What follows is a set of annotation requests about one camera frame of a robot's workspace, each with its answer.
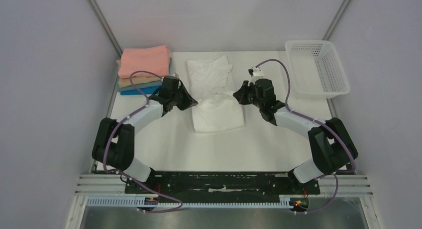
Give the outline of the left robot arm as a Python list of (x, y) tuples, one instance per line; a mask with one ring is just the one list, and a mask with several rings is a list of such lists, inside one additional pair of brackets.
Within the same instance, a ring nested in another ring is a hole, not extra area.
[(135, 136), (150, 123), (165, 116), (173, 107), (184, 111), (197, 104), (178, 77), (164, 77), (161, 87), (146, 97), (146, 103), (141, 108), (120, 120), (109, 117), (101, 120), (92, 158), (104, 167), (111, 166), (136, 179), (137, 187), (142, 192), (153, 192), (156, 180), (150, 175), (155, 171), (135, 158)]

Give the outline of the white t shirt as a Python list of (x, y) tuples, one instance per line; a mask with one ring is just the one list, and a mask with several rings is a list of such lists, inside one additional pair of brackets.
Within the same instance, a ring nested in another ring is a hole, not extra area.
[(188, 60), (190, 95), (198, 102), (192, 107), (196, 133), (216, 133), (245, 127), (242, 106), (237, 102), (233, 65), (227, 56), (215, 60)]

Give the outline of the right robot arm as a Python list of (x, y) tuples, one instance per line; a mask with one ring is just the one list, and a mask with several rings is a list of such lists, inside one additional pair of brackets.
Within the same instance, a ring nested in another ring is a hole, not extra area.
[(336, 117), (326, 121), (311, 118), (289, 108), (276, 98), (271, 80), (244, 81), (233, 96), (241, 105), (258, 107), (265, 121), (287, 128), (309, 141), (311, 158), (289, 171), (287, 185), (291, 192), (300, 193), (309, 181), (354, 164), (357, 149), (343, 122)]

